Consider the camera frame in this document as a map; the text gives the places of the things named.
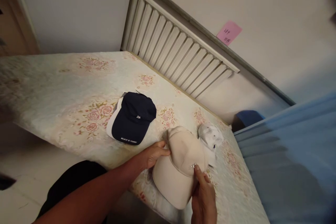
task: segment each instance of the wooden door frame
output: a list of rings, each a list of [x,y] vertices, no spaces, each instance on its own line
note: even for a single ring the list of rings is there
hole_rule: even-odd
[[[18,0],[5,0],[10,7],[11,14],[14,17],[22,37],[25,40],[27,50],[29,54],[39,54],[40,49],[37,44],[37,40],[29,25],[28,19],[25,13],[22,11]]]

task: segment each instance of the bed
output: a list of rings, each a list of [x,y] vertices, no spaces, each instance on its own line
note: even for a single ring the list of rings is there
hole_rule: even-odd
[[[155,69],[129,52],[54,54],[0,58],[0,105],[15,123],[68,152],[108,169],[124,163],[178,125],[197,135],[211,122],[225,142],[217,168],[206,172],[216,190],[218,223],[269,223],[230,127]],[[152,98],[156,119],[138,146],[105,132],[124,91]],[[152,170],[143,171],[129,190],[171,223],[190,223],[191,204],[178,211],[156,189]]]

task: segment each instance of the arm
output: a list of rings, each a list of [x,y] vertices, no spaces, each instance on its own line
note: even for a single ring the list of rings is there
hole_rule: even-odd
[[[192,194],[192,224],[217,223],[216,193],[208,175],[202,173],[198,165],[195,166],[195,175],[198,184]]]
[[[163,149],[165,142],[156,142],[132,157],[123,165],[87,182],[37,219],[42,223],[102,223],[113,204],[144,170],[170,151]]]

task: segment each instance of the cap brim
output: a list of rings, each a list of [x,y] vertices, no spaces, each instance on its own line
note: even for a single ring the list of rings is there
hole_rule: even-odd
[[[114,139],[131,145],[138,145],[144,139],[148,130],[149,121],[136,121],[140,120],[136,117],[130,118],[126,115],[124,108],[121,107],[116,115],[111,134]]]
[[[177,209],[184,209],[194,189],[194,177],[180,173],[169,156],[161,156],[153,170],[153,180],[160,193]]]
[[[211,165],[212,167],[216,167],[216,154],[215,154],[215,152],[209,150],[209,148],[207,148],[204,144],[203,144],[203,147],[204,147],[204,153],[208,158],[209,165]]]
[[[111,115],[109,121],[107,122],[107,126],[106,126],[106,133],[108,134],[109,137],[115,139],[113,136],[112,136],[112,126],[113,126],[113,123],[114,123],[114,120],[116,119],[117,117],[117,114],[119,113],[120,109],[121,109],[121,103],[122,103],[122,100],[123,100],[123,97],[121,97],[117,103],[117,107],[115,109],[115,111],[113,112],[113,114]]]

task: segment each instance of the blue curtain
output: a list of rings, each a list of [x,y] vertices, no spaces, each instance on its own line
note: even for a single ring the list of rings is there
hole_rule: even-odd
[[[271,223],[336,214],[336,92],[235,133]]]

